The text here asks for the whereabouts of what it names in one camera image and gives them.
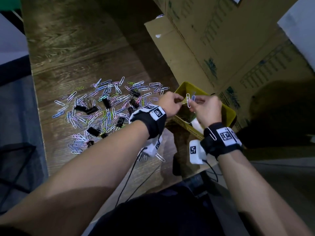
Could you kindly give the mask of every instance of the wooden floor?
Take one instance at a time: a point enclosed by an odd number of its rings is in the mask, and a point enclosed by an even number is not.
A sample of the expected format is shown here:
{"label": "wooden floor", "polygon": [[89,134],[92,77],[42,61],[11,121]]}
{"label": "wooden floor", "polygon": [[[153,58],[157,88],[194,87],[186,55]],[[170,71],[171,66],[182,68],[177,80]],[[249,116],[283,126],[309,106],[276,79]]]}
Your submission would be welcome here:
{"label": "wooden floor", "polygon": [[[75,157],[67,145],[73,141],[72,134],[78,133],[63,117],[52,119],[58,109],[54,100],[69,95],[76,87],[89,87],[100,78],[119,81],[122,76],[125,82],[161,82],[171,91],[177,89],[176,79],[144,26],[161,14],[152,0],[21,2],[50,175]],[[88,92],[86,88],[78,90],[78,95]],[[152,177],[154,181],[140,192],[160,190],[181,181],[172,174],[175,152],[183,177],[201,171],[198,165],[189,163],[187,144],[191,135],[174,122],[167,128],[174,134],[177,149],[173,144],[173,150],[168,150],[173,154],[166,163],[150,159],[137,164],[133,173],[136,176],[130,179],[133,187],[127,187],[127,193],[159,165],[157,177]]]}

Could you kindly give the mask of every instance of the black wrist strap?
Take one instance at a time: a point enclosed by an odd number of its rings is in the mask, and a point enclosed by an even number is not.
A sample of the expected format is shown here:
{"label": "black wrist strap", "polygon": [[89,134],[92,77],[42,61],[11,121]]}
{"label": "black wrist strap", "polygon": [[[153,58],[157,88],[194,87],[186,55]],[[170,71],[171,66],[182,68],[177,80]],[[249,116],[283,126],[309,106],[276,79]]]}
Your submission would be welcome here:
{"label": "black wrist strap", "polygon": [[221,122],[211,124],[203,131],[204,139],[200,142],[207,154],[215,156],[229,153],[234,150],[242,151],[242,143],[229,127]]}
{"label": "black wrist strap", "polygon": [[162,135],[166,119],[163,108],[154,104],[149,104],[130,116],[130,122],[140,120],[146,125],[150,135],[149,139]]}

